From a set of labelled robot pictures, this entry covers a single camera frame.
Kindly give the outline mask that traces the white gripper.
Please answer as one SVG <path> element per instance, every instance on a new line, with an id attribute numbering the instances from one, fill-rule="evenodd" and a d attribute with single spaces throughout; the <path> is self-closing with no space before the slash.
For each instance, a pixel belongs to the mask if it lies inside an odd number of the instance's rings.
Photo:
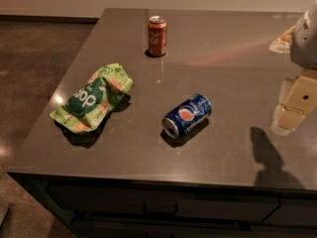
<path id="1" fill-rule="evenodd" d="M 295 78 L 286 78 L 278 96 L 270 130 L 279 136 L 293 132 L 317 107 L 317 0 L 295 24 L 268 47 L 277 54 L 289 54 L 301 67 Z"/>

